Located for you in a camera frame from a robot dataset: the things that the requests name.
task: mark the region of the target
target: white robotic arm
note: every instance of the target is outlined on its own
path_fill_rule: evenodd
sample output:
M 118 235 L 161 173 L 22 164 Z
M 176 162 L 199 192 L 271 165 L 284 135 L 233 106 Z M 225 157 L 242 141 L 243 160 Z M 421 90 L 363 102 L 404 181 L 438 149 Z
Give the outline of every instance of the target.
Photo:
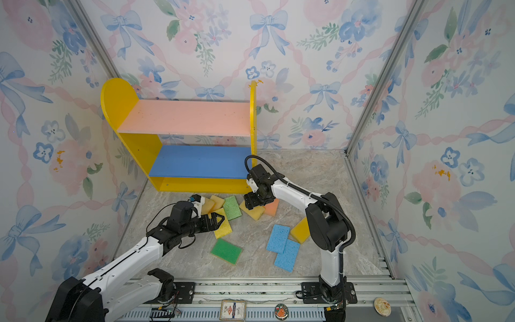
M 340 304 L 338 308 L 343 306 L 345 310 L 346 279 L 341 254 L 354 241 L 355 231 L 338 200 L 331 193 L 320 195 L 294 185 L 260 157 L 248 156 L 246 166 L 249 158 L 260 159 L 273 174 L 260 164 L 251 170 L 247 168 L 252 192 L 244 196 L 246 207 L 264 206 L 278 198 L 306 213 L 311 237 L 321 250 L 319 295 L 327 303 Z M 70 277 L 61 283 L 45 322 L 112 322 L 149 300 L 169 303 L 177 295 L 174 278 L 161 269 L 153 269 L 138 283 L 123 285 L 174 247 L 189 246 L 181 247 L 183 237 L 219 228 L 225 218 L 216 213 L 201 215 L 204 201 L 204 197 L 193 195 L 188 201 L 177 202 L 170 216 L 116 260 L 81 280 Z M 348 231 L 351 237 L 346 241 Z

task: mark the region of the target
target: sticker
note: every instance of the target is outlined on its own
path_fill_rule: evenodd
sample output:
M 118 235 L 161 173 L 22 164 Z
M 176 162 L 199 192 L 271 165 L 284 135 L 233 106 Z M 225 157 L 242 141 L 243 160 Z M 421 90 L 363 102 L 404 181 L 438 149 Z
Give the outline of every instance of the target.
M 288 318 L 288 307 L 283 303 L 277 304 L 274 312 L 278 320 L 283 321 Z
M 220 309 L 220 320 L 222 321 L 245 321 L 245 301 L 222 301 Z
M 388 316 L 391 313 L 390 303 L 382 297 L 374 300 L 374 308 L 382 316 Z

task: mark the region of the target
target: round sticker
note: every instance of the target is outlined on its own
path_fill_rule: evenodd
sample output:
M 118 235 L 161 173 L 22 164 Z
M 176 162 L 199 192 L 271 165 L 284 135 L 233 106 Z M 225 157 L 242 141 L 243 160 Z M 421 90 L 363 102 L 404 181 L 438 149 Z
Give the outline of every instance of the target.
M 275 309 L 276 318 L 278 320 L 286 320 L 288 318 L 288 307 L 284 304 L 277 304 Z
M 382 316 L 388 316 L 391 313 L 390 303 L 382 297 L 374 300 L 374 308 Z

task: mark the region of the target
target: wall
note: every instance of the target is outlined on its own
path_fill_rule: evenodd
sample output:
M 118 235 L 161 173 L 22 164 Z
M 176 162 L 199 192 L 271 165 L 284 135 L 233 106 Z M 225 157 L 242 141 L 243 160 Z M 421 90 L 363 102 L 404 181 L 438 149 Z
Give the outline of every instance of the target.
M 515 320 L 514 14 L 510 0 L 428 1 L 356 149 L 425 321 Z
M 82 4 L 141 98 L 242 101 L 256 80 L 258 148 L 339 149 L 347 145 L 411 0 Z M 182 135 L 164 141 L 249 144 Z
M 114 255 L 145 176 L 100 109 L 107 76 L 60 1 L 0 5 L 0 320 Z

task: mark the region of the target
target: wooden shelf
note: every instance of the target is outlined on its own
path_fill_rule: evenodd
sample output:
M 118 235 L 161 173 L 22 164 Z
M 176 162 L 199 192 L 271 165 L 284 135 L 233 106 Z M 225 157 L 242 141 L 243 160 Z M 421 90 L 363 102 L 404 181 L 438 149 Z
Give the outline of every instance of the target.
M 139 100 L 118 133 L 250 136 L 248 103 Z
M 163 145 L 150 177 L 247 179 L 243 161 L 250 147 Z
M 100 102 L 157 191 L 245 194 L 251 189 L 244 160 L 256 154 L 256 86 L 251 82 L 249 103 L 140 100 L 128 82 L 113 78 Z M 250 147 L 163 145 L 158 134 L 250 137 Z

